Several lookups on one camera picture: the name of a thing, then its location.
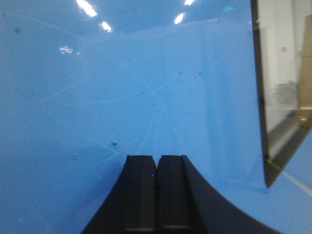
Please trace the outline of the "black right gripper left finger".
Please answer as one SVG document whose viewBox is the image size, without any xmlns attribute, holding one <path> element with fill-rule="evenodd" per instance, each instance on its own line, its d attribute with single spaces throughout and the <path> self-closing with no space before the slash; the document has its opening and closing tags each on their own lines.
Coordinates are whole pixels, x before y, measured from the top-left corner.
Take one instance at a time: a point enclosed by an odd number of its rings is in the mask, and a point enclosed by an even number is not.
<svg viewBox="0 0 312 234">
<path fill-rule="evenodd" d="M 115 186 L 82 232 L 156 233 L 156 164 L 152 156 L 127 156 Z"/>
</svg>

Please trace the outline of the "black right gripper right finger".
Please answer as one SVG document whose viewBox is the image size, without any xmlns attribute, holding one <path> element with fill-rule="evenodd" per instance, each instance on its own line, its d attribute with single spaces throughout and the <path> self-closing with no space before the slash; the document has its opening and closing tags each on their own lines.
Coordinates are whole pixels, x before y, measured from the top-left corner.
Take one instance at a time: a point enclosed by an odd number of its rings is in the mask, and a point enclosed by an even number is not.
<svg viewBox="0 0 312 234">
<path fill-rule="evenodd" d="M 276 234 L 223 197 L 186 155 L 162 156 L 157 167 L 161 234 Z"/>
</svg>

